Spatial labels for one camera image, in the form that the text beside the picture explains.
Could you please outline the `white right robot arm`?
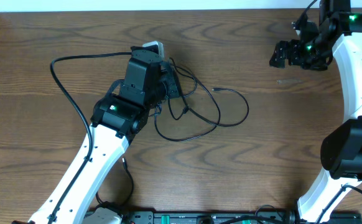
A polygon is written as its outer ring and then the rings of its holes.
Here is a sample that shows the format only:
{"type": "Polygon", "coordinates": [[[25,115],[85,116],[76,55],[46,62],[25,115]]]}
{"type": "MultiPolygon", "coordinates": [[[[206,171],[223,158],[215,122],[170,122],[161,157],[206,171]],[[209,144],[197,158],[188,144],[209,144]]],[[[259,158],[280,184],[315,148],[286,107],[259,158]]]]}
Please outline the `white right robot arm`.
{"type": "Polygon", "coordinates": [[[284,223],[352,222],[354,215],[334,215],[333,210],[362,183],[362,14],[349,1],[321,0],[318,22],[302,13],[293,28],[298,37],[277,43],[270,66],[296,65],[324,71],[336,62],[343,92],[341,126],[322,142],[322,168],[308,191],[287,212],[284,223]]]}

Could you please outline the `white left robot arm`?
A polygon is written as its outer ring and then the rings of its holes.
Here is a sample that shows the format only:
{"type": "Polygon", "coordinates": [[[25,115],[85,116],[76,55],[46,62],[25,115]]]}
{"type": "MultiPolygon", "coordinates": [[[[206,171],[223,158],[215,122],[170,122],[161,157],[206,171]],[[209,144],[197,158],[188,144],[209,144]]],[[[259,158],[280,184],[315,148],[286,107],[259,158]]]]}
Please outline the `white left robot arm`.
{"type": "Polygon", "coordinates": [[[86,137],[55,190],[29,223],[121,223],[108,205],[88,208],[116,161],[146,125],[149,112],[166,96],[179,96],[179,83],[165,61],[161,42],[132,47],[124,80],[95,104],[86,137]]]}

